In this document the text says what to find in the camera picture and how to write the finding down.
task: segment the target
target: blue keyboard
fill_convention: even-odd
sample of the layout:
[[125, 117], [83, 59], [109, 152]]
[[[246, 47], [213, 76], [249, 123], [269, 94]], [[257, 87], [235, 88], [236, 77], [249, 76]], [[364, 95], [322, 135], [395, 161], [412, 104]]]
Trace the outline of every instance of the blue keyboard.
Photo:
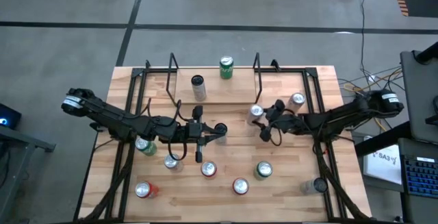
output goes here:
[[404, 159], [409, 194], [438, 198], [438, 163]]

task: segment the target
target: wooden table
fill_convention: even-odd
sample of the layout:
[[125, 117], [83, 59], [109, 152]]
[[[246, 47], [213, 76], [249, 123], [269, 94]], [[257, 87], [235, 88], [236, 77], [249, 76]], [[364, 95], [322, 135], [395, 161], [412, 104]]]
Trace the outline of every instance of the wooden table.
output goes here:
[[[320, 87], [325, 108], [336, 108], [343, 104], [336, 73], [333, 66], [315, 66], [318, 69]], [[112, 75], [107, 102], [125, 108], [131, 67], [116, 67]], [[165, 73], [149, 73], [146, 79], [145, 98], [152, 97], [151, 114], [173, 116], [175, 107], [169, 99]], [[170, 79], [170, 91], [175, 92], [176, 74]], [[276, 99], [287, 101], [292, 93], [304, 93], [302, 77], [297, 73], [263, 73], [263, 92], [259, 104], [271, 106]], [[255, 75], [258, 91], [258, 77]], [[317, 107], [314, 89], [314, 106]], [[133, 98], [133, 109], [136, 106]], [[181, 113], [191, 115], [194, 105], [183, 105]], [[312, 152], [310, 136], [283, 135], [283, 144], [275, 147], [258, 137], [259, 131], [246, 125], [248, 104], [204, 105], [203, 122], [209, 126], [222, 122], [227, 124], [227, 145], [214, 142], [203, 149], [204, 160], [218, 165], [215, 180], [206, 180], [200, 173], [200, 164], [195, 163], [195, 146], [188, 146], [188, 155], [183, 161], [184, 170], [171, 173], [164, 166], [168, 155], [167, 145], [156, 141], [158, 152], [147, 157], [135, 152], [125, 212], [125, 221], [143, 222], [218, 222], [218, 221], [326, 221], [322, 195], [304, 196], [299, 185], [319, 176], [316, 157]], [[304, 105], [300, 112], [307, 112]], [[342, 136], [350, 137], [344, 132]], [[96, 146], [109, 140], [108, 134], [99, 134]], [[348, 140], [333, 143], [341, 183], [351, 199], [362, 212], [370, 216], [370, 207], [356, 158], [354, 145]], [[99, 148], [92, 158], [86, 189], [79, 217], [84, 217], [95, 207], [106, 192], [114, 166], [117, 143]], [[174, 153], [182, 154], [182, 146], [175, 145]], [[273, 175], [264, 181], [253, 177], [256, 163], [267, 160], [273, 165]], [[245, 177], [250, 184], [246, 195], [234, 195], [231, 184], [236, 177]], [[159, 187], [159, 196], [140, 199], [134, 192], [138, 182], [147, 180]], [[116, 195], [114, 216], [117, 215], [121, 187]], [[331, 199], [335, 216], [338, 215], [334, 190]]]

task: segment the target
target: black metal rack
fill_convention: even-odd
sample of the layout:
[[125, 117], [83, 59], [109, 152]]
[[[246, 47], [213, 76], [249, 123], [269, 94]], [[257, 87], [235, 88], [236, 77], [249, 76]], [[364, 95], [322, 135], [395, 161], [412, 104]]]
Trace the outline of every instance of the black metal rack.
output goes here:
[[[310, 113], [314, 113], [315, 112], [315, 108], [313, 106], [313, 99], [311, 96], [311, 89], [310, 89], [310, 83], [309, 83], [309, 78], [311, 77], [313, 80], [313, 84], [314, 84], [314, 88], [315, 88], [315, 93], [316, 93], [316, 100], [318, 102], [318, 108], [320, 112], [324, 112], [324, 102], [322, 99], [322, 93], [321, 93], [321, 88], [320, 88], [320, 83], [319, 83], [319, 77], [318, 77], [318, 71], [317, 68], [314, 67], [302, 67], [302, 68], [292, 68], [292, 67], [286, 67], [286, 68], [282, 68], [279, 66], [279, 63], [276, 60], [272, 60], [269, 68], [260, 67], [260, 56], [259, 53], [256, 53], [255, 56], [255, 60], [254, 60], [254, 64], [253, 64], [253, 69], [255, 71], [255, 73], [258, 74], [259, 76], [259, 92], [257, 93], [257, 97], [256, 97], [256, 102], [258, 102], [260, 95], [262, 93], [263, 90], [263, 84], [261, 81], [261, 74], [262, 73], [300, 73], [302, 75], [302, 80], [303, 80], [303, 84], [304, 84], [304, 89], [305, 89], [305, 95], [307, 98], [307, 105], [309, 108], [309, 112]], [[140, 113], [141, 111], [141, 106], [142, 106], [142, 99], [143, 99], [143, 94], [144, 94], [144, 90], [145, 90], [145, 86], [146, 86], [146, 76], [148, 73], [167, 73], [167, 83], [166, 83], [166, 92], [168, 93], [169, 97], [171, 98], [172, 102], [174, 103], [174, 105], [176, 105], [175, 100], [173, 98], [173, 96], [170, 94], [169, 91], [169, 84], [170, 84], [170, 74], [171, 73], [176, 73], [177, 69], [179, 68], [177, 60], [175, 58], [175, 55], [173, 53], [170, 54], [170, 59], [169, 59], [169, 65], [168, 68], [151, 68], [151, 65], [149, 64], [148, 61], [146, 61], [146, 67], [145, 68], [134, 68], [132, 69], [131, 72], [131, 81], [129, 83], [129, 91], [128, 91], [128, 96], [127, 96], [127, 102], [126, 102], [126, 106], [125, 106], [125, 110], [127, 112], [130, 111], [131, 109], [131, 102], [133, 99], [133, 93], [134, 93], [134, 88], [135, 88], [135, 84], [136, 84], [136, 79], [138, 77], [140, 77], [140, 88], [139, 88], [139, 95], [138, 95], [138, 100], [137, 100], [137, 106], [136, 106], [136, 114]], [[319, 150], [321, 150], [321, 145], [320, 142], [316, 143], [319, 146]], [[120, 142], [117, 148], [117, 153], [116, 153], [116, 161], [114, 163], [114, 171], [113, 171], [113, 177], [112, 177], [112, 184], [114, 183], [114, 179], [116, 178], [116, 176], [119, 174], [119, 170], [120, 170], [120, 166], [121, 166], [121, 160], [122, 160], [122, 154], [123, 154], [123, 148], [124, 148], [124, 143]], [[331, 171], [333, 173], [333, 177], [336, 179], [336, 181], [339, 182], [339, 173], [337, 170], [337, 165], [336, 165], [336, 159], [335, 159], [335, 153], [333, 151], [333, 146], [331, 143], [327, 142], [326, 143], [326, 148], [328, 151], [328, 160], [329, 160], [329, 164], [330, 164], [330, 168]], [[129, 151], [128, 154], [133, 153], [135, 149], [135, 145], [134, 142], [130, 142], [129, 144]], [[93, 154], [90, 157], [90, 162], [88, 165], [88, 170], [87, 170], [87, 175], [83, 181], [83, 186], [82, 186], [82, 190], [81, 190], [81, 194], [79, 196], [79, 201], [77, 204], [77, 208], [76, 208], [76, 212], [74, 215], [74, 219], [73, 221], [78, 221], [78, 216], [79, 216], [79, 210], [81, 207], [81, 202], [83, 199], [83, 194], [85, 191], [85, 186], [86, 186], [86, 182], [87, 182], [87, 178], [88, 178], [88, 173], [90, 170], [90, 165], [91, 165], [91, 161], [92, 161], [92, 157]], [[106, 208], [106, 212], [105, 212], [105, 216], [104, 219], [99, 219], [99, 220], [93, 220], [93, 222], [87, 222], [87, 223], [122, 223], [125, 217], [125, 210], [126, 210], [126, 204], [127, 204], [127, 197], [128, 197], [128, 187], [129, 187], [129, 178], [131, 176], [131, 169], [132, 169], [132, 161], [125, 162], [126, 164], [131, 163], [131, 167], [129, 169], [129, 173], [126, 176], [126, 178], [124, 178], [123, 181], [123, 189], [122, 189], [122, 195], [120, 198], [120, 207], [118, 210], [118, 216], [117, 217], [113, 217], [112, 216], [112, 208], [114, 206], [114, 195], [111, 197], [107, 208]], [[318, 160], [318, 167], [321, 171], [321, 165], [323, 162]], [[326, 179], [326, 177], [321, 173], [320, 174], [321, 177], [323, 177], [324, 179]], [[356, 219], [349, 219], [347, 217], [346, 214], [346, 207], [341, 199], [341, 197], [339, 196], [339, 194], [336, 192], [336, 197], [337, 197], [337, 207], [339, 208], [339, 215], [340, 217], [334, 217], [333, 214], [333, 207], [332, 207], [332, 202], [331, 202], [331, 198], [330, 198], [330, 192], [326, 191], [324, 193], [324, 204], [325, 204], [325, 208], [326, 208], [326, 213], [327, 213], [327, 220], [329, 223], [375, 223], [375, 224], [384, 224], [384, 223], [388, 223], [388, 222], [384, 222], [384, 221], [376, 221], [373, 219], [370, 220], [356, 220]]]

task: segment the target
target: concrete floor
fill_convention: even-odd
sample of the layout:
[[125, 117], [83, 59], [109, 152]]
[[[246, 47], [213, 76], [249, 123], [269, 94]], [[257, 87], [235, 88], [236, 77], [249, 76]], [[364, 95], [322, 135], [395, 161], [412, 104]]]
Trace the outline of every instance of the concrete floor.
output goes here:
[[[0, 0], [0, 21], [128, 23], [133, 2]], [[360, 4], [361, 0], [142, 0], [136, 23], [361, 28]], [[365, 0], [365, 27], [438, 29], [438, 19], [405, 17], [396, 0]], [[90, 88], [105, 98], [124, 34], [124, 29], [0, 27], [0, 102], [23, 113], [20, 131], [57, 144], [55, 153], [37, 151], [33, 156], [12, 221], [72, 219], [96, 134], [89, 120], [63, 113], [60, 104], [70, 87]], [[366, 34], [365, 68], [377, 72], [398, 66], [401, 51], [425, 49], [436, 40], [436, 35]], [[217, 65], [223, 55], [249, 65], [260, 52], [262, 64], [271, 59], [283, 65], [327, 64], [336, 67], [338, 77], [361, 76], [360, 34], [135, 29], [123, 65], [141, 66], [147, 59], [163, 66], [170, 52], [182, 66]], [[365, 81], [355, 84], [364, 86]], [[393, 90], [405, 101], [400, 89]], [[389, 122], [397, 125], [407, 119], [405, 110]], [[374, 123], [359, 131], [378, 134]], [[367, 186], [367, 193], [376, 218], [390, 221], [401, 214], [396, 192]]]

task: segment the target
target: soda can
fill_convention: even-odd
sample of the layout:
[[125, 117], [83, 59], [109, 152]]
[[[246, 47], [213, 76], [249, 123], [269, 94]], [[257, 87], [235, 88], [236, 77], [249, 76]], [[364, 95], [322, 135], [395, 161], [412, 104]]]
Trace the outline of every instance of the soda can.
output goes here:
[[[179, 159], [178, 155], [173, 154], [173, 158]], [[174, 160], [172, 156], [167, 155], [164, 158], [164, 166], [172, 172], [181, 172], [183, 170], [184, 164], [182, 161]]]
[[158, 195], [158, 187], [149, 182], [140, 182], [136, 186], [136, 194], [139, 198], [154, 198]]
[[233, 191], [237, 195], [244, 195], [249, 190], [249, 183], [244, 178], [237, 178], [233, 182]]
[[324, 193], [327, 191], [327, 182], [322, 178], [318, 177], [316, 179], [309, 180], [300, 185], [300, 190], [304, 195]]
[[225, 133], [224, 136], [216, 139], [216, 144], [218, 144], [218, 145], [225, 145], [227, 143], [227, 131], [228, 131], [228, 127], [224, 123], [219, 123], [219, 124], [216, 124], [214, 126], [214, 129], [219, 131], [219, 132]]
[[218, 167], [214, 162], [204, 162], [201, 165], [201, 173], [205, 176], [206, 179], [214, 179], [216, 177], [216, 171]]
[[269, 162], [262, 161], [257, 163], [254, 168], [254, 177], [257, 180], [264, 180], [272, 174], [272, 165]]
[[157, 153], [157, 145], [153, 141], [147, 141], [141, 137], [137, 137], [136, 148], [147, 156]]
[[192, 77], [192, 88], [194, 98], [197, 101], [204, 101], [207, 98], [207, 92], [205, 91], [204, 78], [201, 75], [195, 75]]
[[246, 122], [248, 125], [255, 125], [253, 121], [258, 121], [263, 116], [263, 108], [260, 105], [254, 104], [251, 106], [248, 112], [248, 118]]
[[220, 77], [223, 79], [231, 79], [233, 76], [234, 60], [231, 56], [224, 56], [219, 61]]
[[287, 108], [294, 111], [294, 113], [297, 113], [305, 101], [306, 99], [303, 94], [295, 93], [289, 98]]

